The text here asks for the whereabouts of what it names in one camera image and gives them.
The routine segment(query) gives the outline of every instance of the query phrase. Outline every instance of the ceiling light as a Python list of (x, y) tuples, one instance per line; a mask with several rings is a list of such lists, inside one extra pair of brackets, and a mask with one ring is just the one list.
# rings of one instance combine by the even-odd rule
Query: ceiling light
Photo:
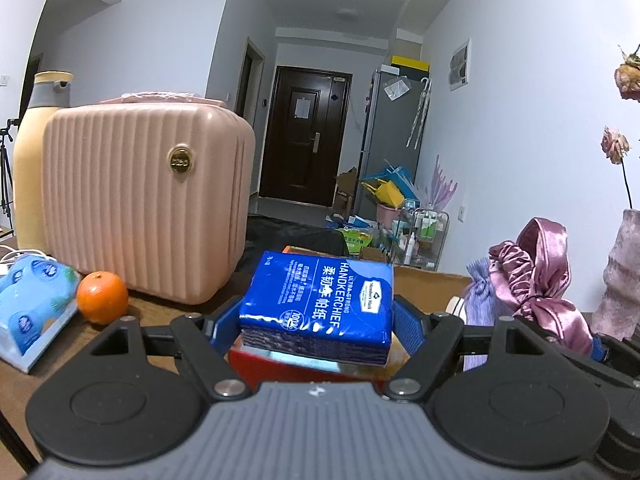
[(357, 9), (340, 9), (335, 13), (344, 20), (357, 20), (360, 15)]

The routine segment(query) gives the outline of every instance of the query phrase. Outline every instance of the suitcase logo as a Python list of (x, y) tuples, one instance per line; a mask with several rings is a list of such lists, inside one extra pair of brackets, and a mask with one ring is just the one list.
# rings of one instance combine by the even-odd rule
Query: suitcase logo
[(191, 169), (193, 160), (191, 152), (186, 148), (174, 148), (169, 154), (169, 166), (177, 174), (185, 174)]

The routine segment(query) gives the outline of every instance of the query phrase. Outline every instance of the yellow bag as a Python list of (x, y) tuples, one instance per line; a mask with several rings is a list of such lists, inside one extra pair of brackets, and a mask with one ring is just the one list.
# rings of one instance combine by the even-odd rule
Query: yellow bag
[(404, 196), (400, 193), (396, 184), (390, 180), (385, 181), (380, 178), (377, 178), (376, 180), (380, 182), (380, 185), (377, 188), (367, 182), (363, 182), (362, 185), (380, 202), (394, 209), (398, 209), (402, 205), (402, 202), (404, 202)]

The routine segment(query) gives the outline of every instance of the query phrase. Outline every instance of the blue tissue pack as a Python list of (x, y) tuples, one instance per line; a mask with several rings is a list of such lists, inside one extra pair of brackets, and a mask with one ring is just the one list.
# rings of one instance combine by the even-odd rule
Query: blue tissue pack
[(248, 346), (385, 365), (392, 302), (391, 265), (265, 252), (239, 324)]
[(78, 283), (59, 262), (18, 258), (0, 279), (0, 358), (27, 373), (75, 314)]

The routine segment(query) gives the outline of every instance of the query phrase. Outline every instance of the orange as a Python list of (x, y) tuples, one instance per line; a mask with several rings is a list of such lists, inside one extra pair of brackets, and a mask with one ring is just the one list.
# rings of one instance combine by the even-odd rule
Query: orange
[(127, 313), (129, 292), (119, 276), (100, 270), (80, 282), (76, 301), (89, 322), (108, 325)]

